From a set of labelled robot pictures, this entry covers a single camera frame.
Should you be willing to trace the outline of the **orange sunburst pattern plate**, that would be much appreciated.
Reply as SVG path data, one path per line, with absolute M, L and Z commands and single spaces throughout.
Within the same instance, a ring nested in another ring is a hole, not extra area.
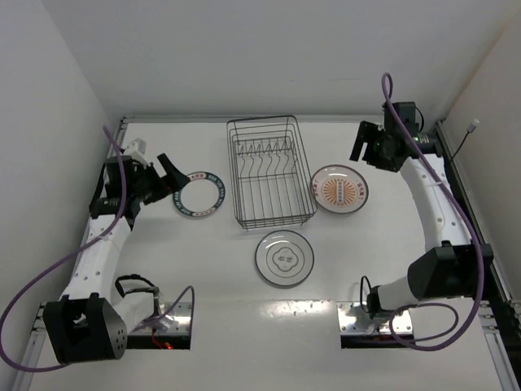
M 334 214 L 351 214 L 369 199 L 364 177 L 346 165 L 326 165 L 311 178 L 310 187 L 319 207 Z

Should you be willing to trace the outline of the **green rimmed white plate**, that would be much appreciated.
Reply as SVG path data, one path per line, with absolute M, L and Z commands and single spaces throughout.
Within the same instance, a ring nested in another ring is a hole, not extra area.
M 182 190 L 174 208 L 190 218 L 202 218 L 215 213 L 225 201 L 225 184 L 216 174 L 195 171 L 188 174 L 190 183 Z

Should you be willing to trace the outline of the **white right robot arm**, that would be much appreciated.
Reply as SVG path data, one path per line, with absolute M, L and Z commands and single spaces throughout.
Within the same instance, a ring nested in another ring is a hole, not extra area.
M 383 126 L 360 123 L 350 158 L 402 176 L 418 210 L 426 252 L 405 277 L 370 289 L 367 312 L 375 317 L 424 301 L 475 297 L 492 248 L 468 231 L 445 176 L 440 144 L 421 133 L 415 103 L 384 106 L 383 113 Z

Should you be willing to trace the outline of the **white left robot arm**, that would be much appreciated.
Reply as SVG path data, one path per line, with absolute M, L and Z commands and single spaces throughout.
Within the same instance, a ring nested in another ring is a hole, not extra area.
M 49 301 L 43 321 L 61 364 L 119 359 L 128 335 L 160 316 L 160 290 L 149 279 L 125 291 L 115 276 L 121 250 L 143 205 L 183 189 L 190 179 L 165 154 L 164 170 L 135 152 L 113 156 L 103 164 L 90 202 L 89 237 L 73 276 L 57 301 Z

